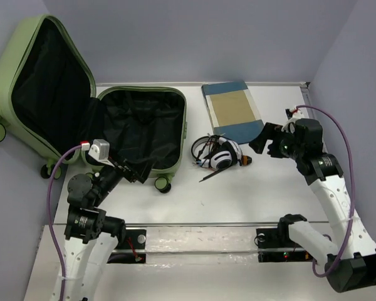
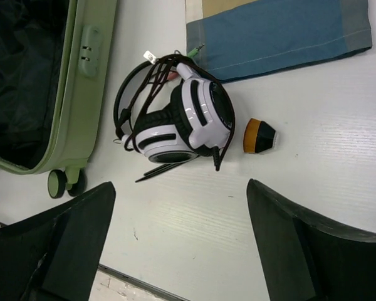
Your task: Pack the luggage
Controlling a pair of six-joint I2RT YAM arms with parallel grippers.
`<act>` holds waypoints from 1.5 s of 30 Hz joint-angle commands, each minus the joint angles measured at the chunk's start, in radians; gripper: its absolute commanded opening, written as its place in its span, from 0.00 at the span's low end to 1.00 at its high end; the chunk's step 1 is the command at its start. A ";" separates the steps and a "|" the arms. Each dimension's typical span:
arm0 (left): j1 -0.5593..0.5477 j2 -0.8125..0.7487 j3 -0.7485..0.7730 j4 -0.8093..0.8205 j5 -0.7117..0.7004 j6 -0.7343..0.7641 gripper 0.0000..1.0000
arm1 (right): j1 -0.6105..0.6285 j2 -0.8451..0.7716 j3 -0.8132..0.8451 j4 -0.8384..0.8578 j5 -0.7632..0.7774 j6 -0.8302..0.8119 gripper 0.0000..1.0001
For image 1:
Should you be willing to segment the blue and tan cloth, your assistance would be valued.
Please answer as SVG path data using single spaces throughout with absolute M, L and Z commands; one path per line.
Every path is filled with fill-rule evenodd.
M 215 135 L 247 144 L 262 131 L 263 120 L 244 81 L 204 84 L 202 94 Z

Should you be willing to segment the black thin stick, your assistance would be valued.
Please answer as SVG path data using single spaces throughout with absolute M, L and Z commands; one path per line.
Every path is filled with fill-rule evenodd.
M 203 177 L 199 182 L 206 181 L 206 180 L 208 180 L 208 179 L 210 179 L 210 178 L 212 178 L 212 177 L 218 175 L 218 174 L 221 173 L 222 171 L 223 171 L 223 170 L 217 170 L 217 171 L 214 171 L 214 172 L 212 172 L 211 174 L 209 174 L 209 175 Z

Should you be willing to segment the black and white headphones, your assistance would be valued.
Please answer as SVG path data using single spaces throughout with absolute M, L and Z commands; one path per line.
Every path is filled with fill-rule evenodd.
M 191 156 L 196 166 L 222 171 L 243 164 L 244 155 L 239 144 L 221 135 L 198 138 L 191 146 Z

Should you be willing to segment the green hard-shell suitcase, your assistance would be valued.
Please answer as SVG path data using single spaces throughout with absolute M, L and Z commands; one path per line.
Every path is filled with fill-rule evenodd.
M 0 57 L 0 142 L 10 132 L 45 158 L 43 178 L 60 157 L 99 171 L 101 164 L 76 145 L 103 139 L 114 159 L 152 159 L 149 176 L 167 193 L 182 160 L 186 112 L 184 94 L 171 87 L 97 92 L 66 28 L 49 14 L 20 21 Z

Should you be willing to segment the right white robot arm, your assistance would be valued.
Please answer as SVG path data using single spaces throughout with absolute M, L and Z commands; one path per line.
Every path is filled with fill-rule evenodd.
M 337 158 L 323 150 L 319 121 L 298 119 L 287 126 L 266 123 L 249 145 L 257 154 L 267 148 L 271 157 L 295 161 L 334 237 L 330 241 L 300 214 L 287 214 L 278 223 L 277 241 L 300 245 L 312 256 L 315 275 L 326 278 L 338 293 L 376 285 L 376 242 L 353 206 Z

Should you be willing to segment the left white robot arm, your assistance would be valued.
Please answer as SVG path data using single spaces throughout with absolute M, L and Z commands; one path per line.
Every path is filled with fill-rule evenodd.
M 122 179 L 145 182 L 152 166 L 150 159 L 138 163 L 109 159 L 98 172 L 70 179 L 65 244 L 52 300 L 93 300 L 112 251 L 126 240 L 125 221 L 107 216 L 99 205 Z

